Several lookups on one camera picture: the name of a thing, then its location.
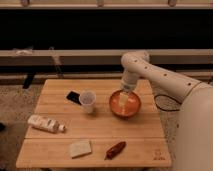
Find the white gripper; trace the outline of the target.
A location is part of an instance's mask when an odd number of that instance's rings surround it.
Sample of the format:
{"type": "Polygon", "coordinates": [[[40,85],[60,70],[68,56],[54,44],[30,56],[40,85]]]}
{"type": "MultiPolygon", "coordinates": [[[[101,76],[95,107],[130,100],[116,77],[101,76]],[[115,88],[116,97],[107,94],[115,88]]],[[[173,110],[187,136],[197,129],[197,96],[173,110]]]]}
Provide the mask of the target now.
{"type": "Polygon", "coordinates": [[[122,79],[121,89],[125,92],[121,92],[119,95],[119,106],[123,107],[129,98],[129,94],[126,92],[132,92],[135,89],[135,85],[127,83],[124,79],[122,79]]]}

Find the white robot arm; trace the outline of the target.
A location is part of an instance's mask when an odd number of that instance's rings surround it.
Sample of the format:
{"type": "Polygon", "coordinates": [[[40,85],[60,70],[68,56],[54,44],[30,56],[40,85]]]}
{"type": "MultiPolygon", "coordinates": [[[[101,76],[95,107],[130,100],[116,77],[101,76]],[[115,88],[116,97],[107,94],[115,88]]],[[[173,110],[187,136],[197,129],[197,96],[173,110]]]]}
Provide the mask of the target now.
{"type": "Polygon", "coordinates": [[[143,77],[180,105],[171,171],[213,171],[213,86],[151,64],[145,50],[124,53],[121,65],[122,90],[132,92],[143,77]]]}

